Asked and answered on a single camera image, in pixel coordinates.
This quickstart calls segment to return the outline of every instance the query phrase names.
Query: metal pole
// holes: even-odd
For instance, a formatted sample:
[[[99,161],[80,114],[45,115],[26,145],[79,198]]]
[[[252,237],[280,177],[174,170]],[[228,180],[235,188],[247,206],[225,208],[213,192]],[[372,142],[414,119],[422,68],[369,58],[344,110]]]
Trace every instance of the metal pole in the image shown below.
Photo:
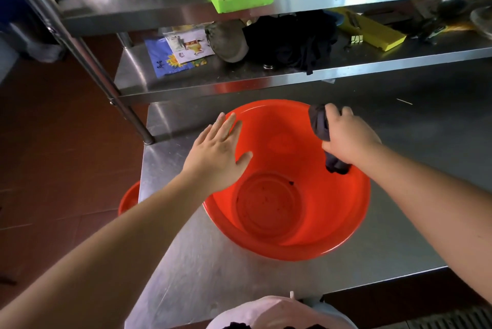
[[[116,36],[120,40],[123,49],[129,49],[133,47],[133,42],[131,41],[130,35],[128,35],[128,33],[116,33]]]
[[[155,142],[153,136],[129,106],[120,100],[120,92],[116,88],[109,74],[104,70],[99,61],[85,42],[79,38],[73,38],[63,25],[60,17],[61,12],[58,4],[54,0],[28,0],[32,7],[37,11],[48,30],[60,40],[80,62],[84,69],[94,79],[95,83],[104,91],[111,105],[114,105],[136,128],[142,136],[145,144]]]

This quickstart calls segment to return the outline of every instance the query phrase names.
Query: hand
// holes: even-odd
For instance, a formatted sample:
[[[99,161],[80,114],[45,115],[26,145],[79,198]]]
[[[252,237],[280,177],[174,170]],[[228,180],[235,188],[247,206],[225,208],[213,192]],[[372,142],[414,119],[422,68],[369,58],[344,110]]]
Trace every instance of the hand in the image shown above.
[[[323,149],[345,163],[357,164],[357,159],[369,148],[381,145],[381,139],[352,109],[344,106],[341,115],[334,104],[326,104],[326,118],[330,141],[323,141]]]
[[[204,180],[210,194],[237,182],[253,157],[252,152],[247,152],[236,162],[236,146],[243,124],[237,121],[234,125],[234,113],[224,120],[224,113],[220,113],[217,121],[198,136],[182,170],[184,174]]]

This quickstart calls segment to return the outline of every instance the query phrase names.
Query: forearm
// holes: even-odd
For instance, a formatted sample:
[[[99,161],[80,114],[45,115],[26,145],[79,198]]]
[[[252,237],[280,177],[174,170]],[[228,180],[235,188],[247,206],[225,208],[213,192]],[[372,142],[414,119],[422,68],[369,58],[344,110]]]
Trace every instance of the forearm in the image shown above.
[[[492,195],[382,145],[357,161],[446,263],[492,302]]]
[[[87,239],[9,306],[0,327],[120,326],[181,227],[208,195],[177,176]]]

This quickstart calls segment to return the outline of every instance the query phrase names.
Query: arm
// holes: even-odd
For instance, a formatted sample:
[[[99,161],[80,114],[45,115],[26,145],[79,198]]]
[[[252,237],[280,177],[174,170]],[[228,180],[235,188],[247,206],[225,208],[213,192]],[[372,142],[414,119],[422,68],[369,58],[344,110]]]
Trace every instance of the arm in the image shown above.
[[[449,267],[492,303],[492,194],[402,157],[350,108],[326,105],[323,149],[378,183]]]
[[[0,327],[120,327],[172,240],[213,192],[233,184],[238,122],[220,114],[197,138],[183,171],[163,189],[84,241],[0,311]]]

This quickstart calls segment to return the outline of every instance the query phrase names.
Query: blue packet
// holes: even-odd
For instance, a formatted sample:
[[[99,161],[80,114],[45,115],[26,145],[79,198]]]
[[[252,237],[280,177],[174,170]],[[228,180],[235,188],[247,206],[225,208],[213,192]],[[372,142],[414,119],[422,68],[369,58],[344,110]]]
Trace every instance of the blue packet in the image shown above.
[[[198,59],[179,64],[171,47],[169,47],[166,38],[145,39],[145,46],[147,47],[147,52],[149,53],[152,66],[158,78],[163,77],[166,74],[173,74],[179,71],[192,69],[207,63],[206,59]]]

